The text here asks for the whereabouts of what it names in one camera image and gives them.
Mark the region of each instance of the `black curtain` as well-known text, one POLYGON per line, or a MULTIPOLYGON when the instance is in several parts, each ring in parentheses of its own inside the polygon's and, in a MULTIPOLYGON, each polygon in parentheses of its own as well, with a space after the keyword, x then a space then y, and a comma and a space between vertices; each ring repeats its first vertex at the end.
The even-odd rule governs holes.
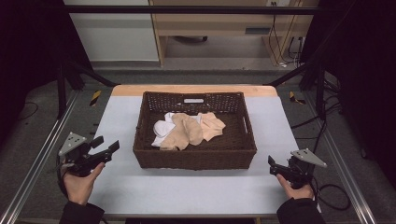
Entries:
MULTIPOLYGON (((56 80, 61 62, 92 66, 69 14, 43 9, 64 6, 62 0, 1 0, 0 5, 2 142, 23 109, 27 93, 56 80)), ((64 74, 82 82, 73 69, 64 69, 64 74)))
MULTIPOLYGON (((347 2, 320 1, 325 7, 344 3, 347 2)), ((326 27, 332 22, 326 17, 314 17, 303 61, 327 37, 326 27)), ((340 81, 340 101, 361 146, 396 188, 395 27, 395 1, 356 1, 326 48, 322 64, 340 81)))

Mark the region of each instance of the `horizontal black bar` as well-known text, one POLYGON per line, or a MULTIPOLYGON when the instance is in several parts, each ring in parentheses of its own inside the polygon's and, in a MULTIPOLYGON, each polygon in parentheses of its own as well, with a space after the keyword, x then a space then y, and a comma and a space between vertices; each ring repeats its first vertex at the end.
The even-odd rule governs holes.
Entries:
POLYGON ((261 15, 317 15, 341 12, 340 8, 324 7, 184 7, 184 6, 72 6, 44 7, 68 13, 123 14, 261 14, 261 15))

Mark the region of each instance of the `wooden desk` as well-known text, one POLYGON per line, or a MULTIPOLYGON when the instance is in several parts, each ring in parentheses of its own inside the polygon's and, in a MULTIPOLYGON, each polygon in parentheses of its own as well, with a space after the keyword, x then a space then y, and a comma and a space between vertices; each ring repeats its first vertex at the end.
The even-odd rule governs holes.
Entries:
POLYGON ((96 132, 100 135, 105 142, 96 152, 120 141, 90 198, 108 217, 272 217, 287 197, 269 174, 268 155, 287 165, 290 151, 298 150, 276 90, 267 86, 117 86, 96 132), (132 148, 144 91, 243 91, 258 149, 250 168, 141 169, 132 148))
MULTIPOLYGON (((265 7, 267 0, 149 0, 151 6, 227 6, 227 7, 265 7)), ((290 0, 287 7, 315 7, 318 0, 290 0)), ((153 27, 157 41, 160 63, 163 65, 168 36, 204 36, 204 35, 259 35, 265 43, 274 65, 283 62, 281 55, 288 49, 293 36, 306 36, 312 16, 276 16, 274 32, 272 30, 273 15, 182 15, 153 14, 153 27), (262 28, 262 34, 247 33, 247 28, 262 28)))

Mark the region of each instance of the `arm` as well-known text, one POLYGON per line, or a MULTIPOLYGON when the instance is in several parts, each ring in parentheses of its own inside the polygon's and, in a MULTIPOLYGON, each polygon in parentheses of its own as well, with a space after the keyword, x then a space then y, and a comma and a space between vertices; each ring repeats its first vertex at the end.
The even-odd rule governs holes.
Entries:
POLYGON ((69 202, 64 206, 60 224, 97 224, 100 222, 105 211, 88 203, 88 199, 93 190, 93 183, 104 167, 104 163, 98 164, 92 173, 85 177, 64 174, 64 186, 69 202))
POLYGON ((309 185, 304 185, 300 189, 293 189, 282 175, 276 177, 289 198, 276 212, 281 224, 325 223, 316 203, 312 200, 314 193, 309 185))

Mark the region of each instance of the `wall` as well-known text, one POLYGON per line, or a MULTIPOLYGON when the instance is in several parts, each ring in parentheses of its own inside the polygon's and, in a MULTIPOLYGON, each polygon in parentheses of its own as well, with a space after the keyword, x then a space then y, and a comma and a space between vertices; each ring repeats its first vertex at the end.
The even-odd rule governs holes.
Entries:
MULTIPOLYGON (((64 0, 66 5, 146 6, 144 0, 64 0)), ((71 14, 92 62, 158 62, 149 14, 71 14)))

